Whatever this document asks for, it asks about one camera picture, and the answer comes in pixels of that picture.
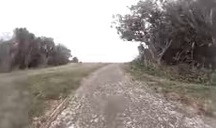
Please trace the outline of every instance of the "tree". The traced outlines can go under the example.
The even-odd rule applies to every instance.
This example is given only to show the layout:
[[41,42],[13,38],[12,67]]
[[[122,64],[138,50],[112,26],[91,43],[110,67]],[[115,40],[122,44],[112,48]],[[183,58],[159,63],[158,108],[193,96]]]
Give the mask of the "tree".
[[153,62],[216,69],[215,0],[146,0],[129,9],[114,25],[122,39],[143,43]]
[[26,28],[16,28],[10,40],[0,40],[0,69],[7,71],[62,65],[70,57],[71,51],[64,45],[55,45],[53,38],[37,37]]
[[69,62],[69,58],[71,57],[71,50],[69,50],[64,45],[57,45],[51,54],[52,56],[49,59],[49,65],[63,65]]
[[79,62],[79,60],[78,60],[78,58],[77,58],[77,57],[74,57],[74,58],[72,59],[72,62],[73,62],[73,63],[78,63],[78,62]]

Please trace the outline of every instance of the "grassy field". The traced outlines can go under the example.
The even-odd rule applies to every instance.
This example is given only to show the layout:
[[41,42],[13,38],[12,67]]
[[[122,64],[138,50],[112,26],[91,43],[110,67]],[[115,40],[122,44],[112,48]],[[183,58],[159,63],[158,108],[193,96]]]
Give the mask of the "grassy field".
[[30,127],[103,65],[69,64],[0,74],[0,128]]
[[180,101],[197,110],[198,114],[216,118],[216,86],[190,84],[170,80],[168,77],[159,76],[129,64],[126,70],[132,74],[133,79],[145,81],[157,93],[162,93],[167,100]]

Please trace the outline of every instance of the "grass verge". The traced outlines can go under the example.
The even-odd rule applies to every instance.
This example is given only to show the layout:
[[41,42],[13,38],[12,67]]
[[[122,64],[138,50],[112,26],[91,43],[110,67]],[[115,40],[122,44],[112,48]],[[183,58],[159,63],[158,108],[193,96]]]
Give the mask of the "grass verge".
[[180,101],[192,106],[198,114],[216,118],[216,86],[195,83],[184,83],[169,79],[155,70],[128,64],[126,70],[133,79],[145,81],[155,90],[162,93],[167,100]]
[[38,128],[50,109],[75,91],[83,78],[102,66],[69,64],[0,74],[0,127]]

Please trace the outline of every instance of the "foliage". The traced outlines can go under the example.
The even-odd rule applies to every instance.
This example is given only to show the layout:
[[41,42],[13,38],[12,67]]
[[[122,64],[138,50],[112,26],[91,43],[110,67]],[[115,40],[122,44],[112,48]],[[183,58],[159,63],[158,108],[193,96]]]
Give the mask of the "foliage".
[[52,38],[37,37],[26,28],[16,28],[10,40],[0,40],[0,71],[62,65],[71,51]]
[[73,62],[73,63],[78,63],[78,62],[79,62],[79,60],[78,60],[78,58],[77,58],[77,57],[73,57],[73,59],[71,60],[71,62]]
[[146,59],[216,69],[215,0],[146,0],[129,9],[116,15],[114,25],[122,39],[146,46]]

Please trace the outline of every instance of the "dirt road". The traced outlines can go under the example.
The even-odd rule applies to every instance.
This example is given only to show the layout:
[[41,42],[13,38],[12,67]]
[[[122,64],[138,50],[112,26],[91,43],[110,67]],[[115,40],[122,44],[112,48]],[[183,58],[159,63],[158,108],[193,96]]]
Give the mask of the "dirt road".
[[132,81],[121,65],[94,72],[50,128],[216,128],[178,103]]

